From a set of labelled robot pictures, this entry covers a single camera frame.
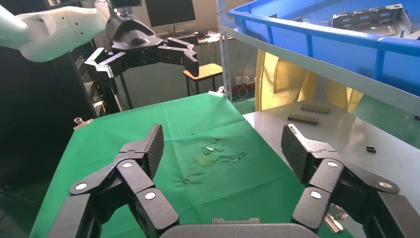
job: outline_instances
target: green cloth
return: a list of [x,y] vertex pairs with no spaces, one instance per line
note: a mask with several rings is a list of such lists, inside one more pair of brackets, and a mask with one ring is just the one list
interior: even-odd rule
[[[181,224],[213,218],[290,222],[304,186],[226,98],[200,94],[95,119],[76,130],[30,237],[47,237],[70,186],[111,163],[124,143],[144,138],[155,123],[163,125],[165,147],[154,181]],[[320,234],[333,237],[325,225]],[[123,206],[103,225],[101,237],[144,235]]]

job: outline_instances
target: yellow fabric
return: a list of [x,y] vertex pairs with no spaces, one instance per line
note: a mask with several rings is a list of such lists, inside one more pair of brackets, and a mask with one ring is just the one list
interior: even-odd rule
[[[258,50],[255,109],[274,108],[315,96],[318,75],[270,53]],[[352,112],[363,93],[326,80],[325,98]]]

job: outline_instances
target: wooden chair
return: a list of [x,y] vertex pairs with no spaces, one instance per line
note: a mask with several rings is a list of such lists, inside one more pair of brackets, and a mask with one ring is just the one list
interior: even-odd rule
[[197,77],[192,76],[188,71],[184,71],[183,74],[187,80],[187,93],[190,96],[190,80],[193,80],[196,83],[196,94],[200,93],[198,87],[198,82],[213,78],[213,91],[216,91],[216,84],[214,82],[214,77],[223,74],[223,68],[220,65],[215,63],[209,63],[199,67],[200,74]]

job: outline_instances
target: blue crate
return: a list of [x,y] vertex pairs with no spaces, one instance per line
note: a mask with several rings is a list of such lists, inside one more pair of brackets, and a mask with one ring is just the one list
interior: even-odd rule
[[[326,23],[340,12],[399,3],[408,11],[413,29],[420,29],[420,0],[255,0],[229,15],[241,33],[420,96],[420,41],[336,29]],[[297,17],[311,24],[291,21]]]

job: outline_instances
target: white table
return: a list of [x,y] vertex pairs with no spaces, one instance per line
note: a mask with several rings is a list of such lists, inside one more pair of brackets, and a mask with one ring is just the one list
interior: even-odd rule
[[[301,104],[330,107],[331,114],[301,111]],[[287,120],[289,114],[318,118],[318,125]],[[283,126],[294,124],[308,139],[329,143],[350,163],[396,183],[413,207],[420,213],[420,150],[385,131],[359,119],[325,99],[313,98],[261,112],[243,115],[271,148],[287,163],[281,151]],[[376,149],[376,154],[366,151]],[[343,224],[352,233],[352,229]]]

